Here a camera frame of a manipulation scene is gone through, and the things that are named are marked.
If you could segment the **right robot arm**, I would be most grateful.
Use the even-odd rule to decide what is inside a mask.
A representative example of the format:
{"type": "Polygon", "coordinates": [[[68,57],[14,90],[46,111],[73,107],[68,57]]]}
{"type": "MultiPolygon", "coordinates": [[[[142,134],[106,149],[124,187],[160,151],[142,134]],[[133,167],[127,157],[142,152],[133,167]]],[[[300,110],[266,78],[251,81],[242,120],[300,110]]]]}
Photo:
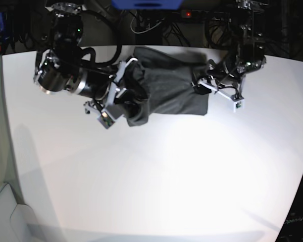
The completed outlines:
{"type": "Polygon", "coordinates": [[[128,76],[135,59],[118,61],[123,45],[116,26],[101,13],[85,10],[83,1],[52,1],[48,6],[52,9],[52,25],[45,49],[36,53],[34,83],[47,94],[67,91],[89,98],[84,105],[86,113],[136,114],[148,95],[137,80],[128,76]],[[110,60],[97,62],[94,48],[80,46],[83,15],[98,19],[113,33],[116,50],[110,60]]]}

